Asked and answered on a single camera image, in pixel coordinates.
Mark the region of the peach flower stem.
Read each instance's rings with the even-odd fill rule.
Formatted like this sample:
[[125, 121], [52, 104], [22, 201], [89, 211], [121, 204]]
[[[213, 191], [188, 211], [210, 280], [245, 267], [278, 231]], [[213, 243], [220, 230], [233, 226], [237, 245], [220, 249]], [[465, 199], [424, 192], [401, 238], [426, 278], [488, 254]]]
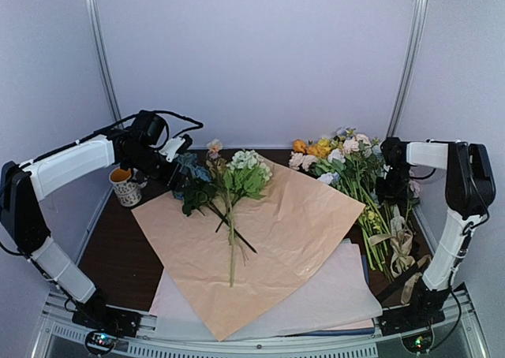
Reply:
[[225, 220], [228, 222], [230, 245], [230, 287], [234, 287], [235, 274], [235, 229], [234, 229], [234, 199], [241, 198], [244, 192], [245, 177], [249, 173], [247, 154], [239, 151], [237, 157], [233, 157], [228, 163], [220, 155], [223, 144], [218, 139], [207, 143], [207, 164], [217, 186], [217, 193], [225, 206]]

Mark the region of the white hydrangea green leaf bunch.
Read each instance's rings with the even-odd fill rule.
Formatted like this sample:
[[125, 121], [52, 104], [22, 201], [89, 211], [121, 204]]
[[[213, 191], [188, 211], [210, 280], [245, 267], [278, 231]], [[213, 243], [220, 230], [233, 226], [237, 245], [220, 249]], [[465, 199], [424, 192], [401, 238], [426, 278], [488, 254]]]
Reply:
[[[234, 206], [243, 198], [249, 198], [252, 200], [261, 200], [264, 198], [262, 191], [265, 189], [272, 177], [271, 167], [259, 153], [255, 150], [241, 151], [244, 151], [247, 154], [246, 160], [248, 162], [249, 173], [245, 177], [244, 192], [242, 193], [242, 197], [236, 197], [234, 199]], [[239, 151], [234, 153], [232, 158], [234, 156], [237, 157], [238, 152]]]

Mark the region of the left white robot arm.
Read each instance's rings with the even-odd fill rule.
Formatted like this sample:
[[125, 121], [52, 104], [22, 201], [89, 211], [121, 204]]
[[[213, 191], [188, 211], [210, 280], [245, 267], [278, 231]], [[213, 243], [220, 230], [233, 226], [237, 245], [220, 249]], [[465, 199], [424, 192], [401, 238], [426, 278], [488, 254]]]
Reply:
[[15, 245], [13, 254], [29, 261], [70, 299], [84, 304], [82, 315], [97, 330], [108, 328], [114, 314], [93, 299], [96, 285], [54, 239], [43, 205], [74, 181], [112, 166], [176, 187], [182, 177], [177, 157], [193, 140], [186, 129], [169, 134], [167, 115], [142, 110], [36, 158], [2, 167], [1, 224]]

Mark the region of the peach wrapping paper sheet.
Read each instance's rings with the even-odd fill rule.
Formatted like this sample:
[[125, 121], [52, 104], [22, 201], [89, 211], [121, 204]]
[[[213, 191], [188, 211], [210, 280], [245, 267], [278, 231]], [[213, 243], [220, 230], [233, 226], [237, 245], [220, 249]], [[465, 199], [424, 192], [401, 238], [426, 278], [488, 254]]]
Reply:
[[210, 211], [182, 213], [170, 193], [133, 216], [175, 285], [217, 341], [258, 319], [323, 266], [364, 205], [277, 164], [261, 200], [234, 208], [238, 231], [230, 287], [227, 227]]

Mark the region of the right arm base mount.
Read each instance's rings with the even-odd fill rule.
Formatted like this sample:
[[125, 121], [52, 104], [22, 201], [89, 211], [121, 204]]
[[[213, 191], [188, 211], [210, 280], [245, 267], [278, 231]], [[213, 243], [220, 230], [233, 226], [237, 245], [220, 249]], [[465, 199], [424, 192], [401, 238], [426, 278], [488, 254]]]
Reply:
[[419, 356], [435, 345], [434, 326], [444, 320], [442, 311], [418, 315], [409, 307], [388, 308], [379, 317], [379, 326], [384, 337], [398, 335], [403, 348]]

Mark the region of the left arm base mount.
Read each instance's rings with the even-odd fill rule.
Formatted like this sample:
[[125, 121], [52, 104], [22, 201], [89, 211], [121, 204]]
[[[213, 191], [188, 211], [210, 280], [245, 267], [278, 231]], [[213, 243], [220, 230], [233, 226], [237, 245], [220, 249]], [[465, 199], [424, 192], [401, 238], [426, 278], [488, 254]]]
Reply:
[[98, 319], [76, 310], [72, 322], [90, 331], [84, 337], [84, 347], [95, 356], [106, 355], [115, 348], [121, 338], [136, 337], [141, 314], [119, 308], [106, 307], [105, 315]]

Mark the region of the blue hydrangea bunch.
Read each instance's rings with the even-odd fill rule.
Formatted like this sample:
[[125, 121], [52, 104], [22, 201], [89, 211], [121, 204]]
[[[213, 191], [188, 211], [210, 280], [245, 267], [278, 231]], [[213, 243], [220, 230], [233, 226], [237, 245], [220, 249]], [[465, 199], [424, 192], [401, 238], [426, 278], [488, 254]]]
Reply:
[[[183, 155], [178, 162], [187, 170], [188, 176], [183, 182], [181, 189], [174, 196], [182, 201], [182, 212], [190, 216], [194, 211], [202, 212], [209, 209], [218, 216], [221, 223], [228, 226], [225, 220], [225, 206], [217, 193], [217, 186], [209, 170], [207, 160], [201, 165], [195, 155]], [[238, 231], [235, 222], [235, 243], [238, 239]]]

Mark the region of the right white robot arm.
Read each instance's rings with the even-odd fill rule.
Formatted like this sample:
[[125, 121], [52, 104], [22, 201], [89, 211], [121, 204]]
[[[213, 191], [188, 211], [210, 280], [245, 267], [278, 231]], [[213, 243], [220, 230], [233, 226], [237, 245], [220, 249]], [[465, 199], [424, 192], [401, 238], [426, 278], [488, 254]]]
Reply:
[[464, 141], [406, 142], [388, 137], [380, 150], [387, 166], [385, 177], [376, 182], [376, 194], [381, 201], [391, 204], [407, 201], [413, 166], [446, 172], [447, 218], [422, 280], [430, 291], [449, 289], [458, 265], [466, 256], [473, 231], [489, 220], [488, 208], [496, 197], [487, 148]]

